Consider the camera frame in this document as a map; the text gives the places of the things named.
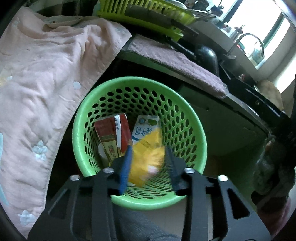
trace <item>silver bolt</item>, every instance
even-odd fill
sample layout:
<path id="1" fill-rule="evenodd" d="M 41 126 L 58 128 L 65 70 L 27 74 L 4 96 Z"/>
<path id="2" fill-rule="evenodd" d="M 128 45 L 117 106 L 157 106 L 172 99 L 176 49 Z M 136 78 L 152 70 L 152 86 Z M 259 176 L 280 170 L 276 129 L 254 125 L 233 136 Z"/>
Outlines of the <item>silver bolt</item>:
<path id="1" fill-rule="evenodd" d="M 71 181 L 79 181 L 79 180 L 80 180 L 80 176 L 79 176 L 79 175 L 72 175 L 72 176 L 70 177 L 70 180 L 71 180 Z"/>
<path id="2" fill-rule="evenodd" d="M 112 167 L 106 167 L 106 168 L 103 169 L 103 172 L 104 173 L 113 173 L 114 169 Z"/>
<path id="3" fill-rule="evenodd" d="M 186 173 L 194 173 L 194 172 L 195 172 L 195 170 L 194 170 L 193 168 L 191 168 L 191 167 L 186 167 L 186 168 L 184 169 L 184 171 L 185 171 Z"/>
<path id="4" fill-rule="evenodd" d="M 221 181 L 221 182 L 225 182 L 225 181 L 228 180 L 228 177 L 225 176 L 225 175 L 220 175 L 220 176 L 218 176 L 218 180 Z"/>

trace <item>basket rim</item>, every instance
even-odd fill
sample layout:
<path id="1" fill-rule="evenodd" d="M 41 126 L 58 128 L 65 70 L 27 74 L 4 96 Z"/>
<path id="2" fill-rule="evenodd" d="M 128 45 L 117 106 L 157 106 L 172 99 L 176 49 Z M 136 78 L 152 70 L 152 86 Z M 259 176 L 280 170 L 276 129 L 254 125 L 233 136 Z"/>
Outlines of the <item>basket rim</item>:
<path id="1" fill-rule="evenodd" d="M 203 144 L 201 147 L 201 150 L 200 150 L 202 152 L 201 160 L 199 162 L 198 167 L 197 167 L 197 165 L 195 165 L 194 168 L 202 174 L 204 171 L 204 168 L 206 165 L 206 159 L 207 159 L 207 142 L 206 142 L 206 136 L 205 136 L 205 132 L 203 130 L 202 124 L 201 124 L 198 116 L 196 115 L 195 111 L 191 107 L 191 105 L 181 95 L 179 95 L 177 92 L 175 92 L 174 90 L 172 90 L 171 88 L 169 88 L 168 86 L 166 86 L 162 83 L 159 83 L 155 80 L 143 78 L 143 77 L 125 76 L 125 77 L 119 77 L 119 78 L 108 80 L 108 81 L 100 84 L 96 88 L 94 88 L 91 92 L 89 92 L 86 95 L 86 97 L 84 98 L 84 100 L 82 101 L 82 103 L 80 104 L 80 106 L 77 110 L 77 113 L 76 113 L 76 116 L 74 119 L 74 123 L 73 123 L 73 130 L 72 130 L 72 146 L 73 146 L 73 152 L 74 152 L 74 156 L 76 159 L 76 163 L 78 164 L 79 169 L 81 170 L 83 176 L 88 177 L 88 176 L 93 175 L 93 173 L 89 169 L 87 169 L 86 166 L 83 165 L 83 157 L 85 155 L 84 150 L 82 150 L 82 148 L 75 148 L 75 147 L 81 145 L 81 142 L 82 142 L 81 135 L 83 135 L 82 132 L 84 133 L 84 130 L 82 128 L 80 128 L 81 126 L 84 126 L 84 123 L 82 123 L 82 118 L 83 118 L 82 113 L 84 112 L 84 110 L 87 107 L 89 107 L 90 104 L 93 105 L 94 96 L 97 98 L 98 93 L 101 91 L 102 88 L 106 88 L 111 85 L 114 86 L 119 82 L 122 83 L 123 81 L 129 82 L 129 81 L 135 81 L 135 80 L 150 82 L 155 85 L 158 85 L 159 87 L 166 88 L 168 91 L 172 92 L 173 94 L 177 95 L 180 99 L 182 99 L 184 101 L 184 103 L 192 111 L 195 121 L 198 122 L 199 127 L 201 128 L 201 141 Z M 155 199 L 145 199 L 145 203 L 142 203 L 141 199 L 139 199 L 137 202 L 136 198 L 122 195 L 122 196 L 112 196 L 112 202 L 114 204 L 119 205 L 119 206 L 126 207 L 126 208 L 132 208 L 134 210 L 154 210 L 154 209 L 168 207 L 170 205 L 173 205 L 173 204 L 181 201 L 184 198 L 185 198 L 185 196 L 176 196 L 175 195 L 174 197 L 171 197 L 171 196 L 168 197 L 166 195 L 166 196 L 158 197 Z"/>

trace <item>green dish rack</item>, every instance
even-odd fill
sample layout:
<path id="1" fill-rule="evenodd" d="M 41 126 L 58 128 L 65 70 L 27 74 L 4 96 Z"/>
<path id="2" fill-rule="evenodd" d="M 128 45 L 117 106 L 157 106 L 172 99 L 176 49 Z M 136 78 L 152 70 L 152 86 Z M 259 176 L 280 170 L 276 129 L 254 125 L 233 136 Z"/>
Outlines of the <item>green dish rack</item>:
<path id="1" fill-rule="evenodd" d="M 207 142 L 202 125 L 186 100 L 169 87 L 141 77 L 109 80 L 93 89 L 82 101 L 75 116 L 72 141 L 77 164 L 85 177 L 100 171 L 99 138 L 94 128 L 97 119 L 125 113 L 130 129 L 138 115 L 158 115 L 163 144 L 169 145 L 188 167 L 203 173 Z M 176 196 L 164 167 L 143 187 L 129 187 L 113 203 L 134 210 L 152 210 L 170 206 L 185 196 Z"/>
<path id="2" fill-rule="evenodd" d="M 187 12 L 185 9 L 163 0 L 101 0 L 101 9 L 97 14 L 101 18 L 139 25 L 160 32 L 171 37 L 175 41 L 178 41 L 183 37 L 181 30 L 174 26 L 171 26 L 171 28 L 165 28 L 154 23 L 126 16 L 125 12 L 129 4 L 164 14 L 186 26 L 195 21 L 195 16 Z"/>

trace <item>basket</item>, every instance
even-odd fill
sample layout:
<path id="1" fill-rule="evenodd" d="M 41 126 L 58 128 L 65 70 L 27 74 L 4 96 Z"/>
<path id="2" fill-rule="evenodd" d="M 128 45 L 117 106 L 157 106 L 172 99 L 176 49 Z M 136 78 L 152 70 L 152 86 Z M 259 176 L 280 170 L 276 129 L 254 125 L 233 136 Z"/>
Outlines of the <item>basket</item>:
<path id="1" fill-rule="evenodd" d="M 191 13 L 186 12 L 186 10 L 172 3 L 162 0 L 101 0 L 100 4 L 101 9 L 97 14 L 101 18 L 139 25 L 167 35 L 175 41 L 178 41 L 183 37 L 180 29 L 173 26 L 171 28 L 165 28 L 154 23 L 126 16 L 125 11 L 128 4 L 162 13 L 184 25 L 189 25 L 195 20 L 195 17 Z"/>
<path id="2" fill-rule="evenodd" d="M 141 77 L 109 80 L 92 90 L 82 101 L 75 116 L 72 132 L 73 149 L 82 174 L 100 171 L 97 151 L 99 138 L 94 122 L 107 115 L 125 113 L 131 131 L 139 114 L 158 115 L 163 144 L 170 145 L 174 155 L 182 157 L 188 167 L 203 173 L 207 144 L 202 125 L 191 106 L 175 91 L 156 81 Z M 134 210 L 153 210 L 182 200 L 172 190 L 164 167 L 143 187 L 129 187 L 113 203 Z"/>

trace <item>yellow snack bag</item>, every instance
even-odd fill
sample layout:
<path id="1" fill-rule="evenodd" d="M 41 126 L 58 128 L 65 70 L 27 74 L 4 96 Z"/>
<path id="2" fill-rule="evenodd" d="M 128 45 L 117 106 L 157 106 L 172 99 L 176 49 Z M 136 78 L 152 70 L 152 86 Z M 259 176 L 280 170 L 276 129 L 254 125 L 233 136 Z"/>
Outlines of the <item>yellow snack bag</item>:
<path id="1" fill-rule="evenodd" d="M 133 160 L 128 181 L 136 186 L 144 185 L 147 179 L 160 171 L 164 156 L 161 130 L 157 127 L 133 146 Z"/>

